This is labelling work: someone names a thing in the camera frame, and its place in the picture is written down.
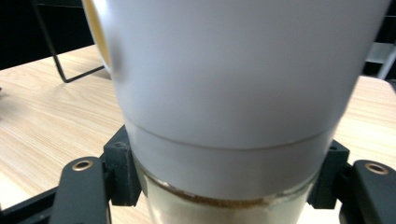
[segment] screw hole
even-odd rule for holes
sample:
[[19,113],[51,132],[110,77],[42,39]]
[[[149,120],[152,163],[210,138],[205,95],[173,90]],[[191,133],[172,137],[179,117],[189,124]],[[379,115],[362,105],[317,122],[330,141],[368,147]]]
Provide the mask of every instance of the screw hole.
[[376,173],[378,175],[387,175],[389,173],[387,168],[375,163],[366,163],[365,167],[367,170]]
[[92,161],[79,161],[73,165],[74,171],[83,171],[90,168],[93,165]]

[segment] white container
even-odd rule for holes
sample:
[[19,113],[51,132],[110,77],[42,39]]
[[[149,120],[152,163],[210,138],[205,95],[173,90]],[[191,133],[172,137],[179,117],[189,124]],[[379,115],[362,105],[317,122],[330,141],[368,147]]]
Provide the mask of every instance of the white container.
[[84,4],[145,169],[254,200],[315,175],[389,1]]

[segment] clear glass jar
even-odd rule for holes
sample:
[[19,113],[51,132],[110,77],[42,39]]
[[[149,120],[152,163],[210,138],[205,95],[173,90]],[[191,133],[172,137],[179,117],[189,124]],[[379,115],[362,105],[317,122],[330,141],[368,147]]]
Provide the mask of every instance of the clear glass jar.
[[291,224],[304,207],[313,179],[257,200],[218,200],[176,189],[135,166],[155,224]]

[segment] light wood surface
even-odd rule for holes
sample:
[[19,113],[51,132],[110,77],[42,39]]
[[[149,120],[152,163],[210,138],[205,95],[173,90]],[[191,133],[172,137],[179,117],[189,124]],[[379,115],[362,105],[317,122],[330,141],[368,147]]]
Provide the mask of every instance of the light wood surface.
[[[95,47],[66,53],[61,62],[65,72],[74,75],[101,65]],[[3,209],[57,186],[68,162],[100,156],[103,145],[122,125],[105,70],[63,84],[48,58],[0,71],[0,87]],[[351,150],[350,162],[366,159],[396,169],[393,88],[382,80],[360,77],[334,138]],[[113,223],[150,223],[144,197],[136,208],[111,211]],[[307,206],[299,223],[339,223],[338,211]]]

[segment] white cylinder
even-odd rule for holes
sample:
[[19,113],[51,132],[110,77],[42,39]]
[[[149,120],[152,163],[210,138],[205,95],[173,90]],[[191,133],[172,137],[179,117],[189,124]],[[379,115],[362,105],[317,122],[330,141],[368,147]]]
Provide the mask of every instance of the white cylinder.
[[316,173],[389,4],[93,2],[137,159],[171,186],[227,200]]

